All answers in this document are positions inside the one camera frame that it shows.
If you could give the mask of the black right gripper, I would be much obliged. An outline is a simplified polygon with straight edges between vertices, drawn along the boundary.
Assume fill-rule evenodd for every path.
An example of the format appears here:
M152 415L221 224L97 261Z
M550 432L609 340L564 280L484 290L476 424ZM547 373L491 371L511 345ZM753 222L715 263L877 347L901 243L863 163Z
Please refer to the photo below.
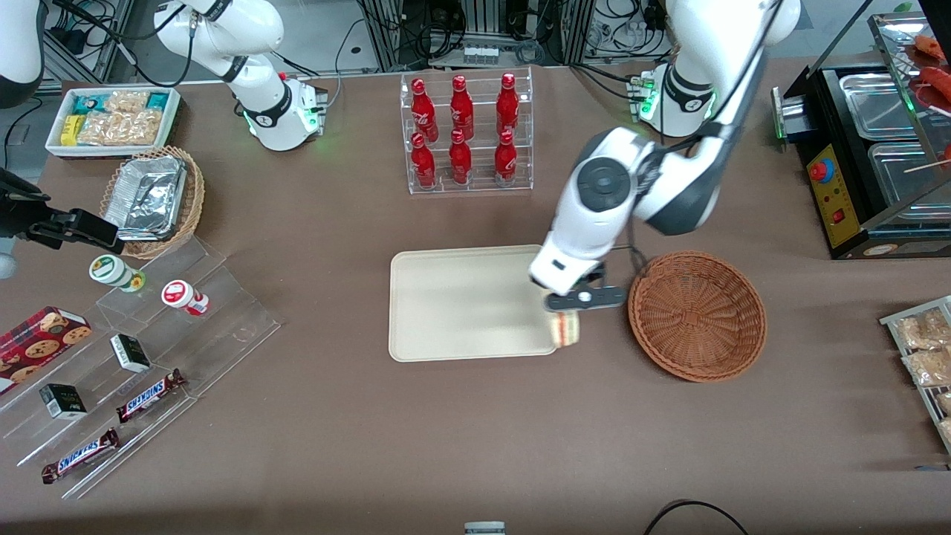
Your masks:
M51 197L18 175L1 169L1 237L37 241L50 248L61 248L64 241L80 241L114 255L123 253L125 242L118 238L118 227L86 210L74 210L74 237L68 234L68 211L47 205Z

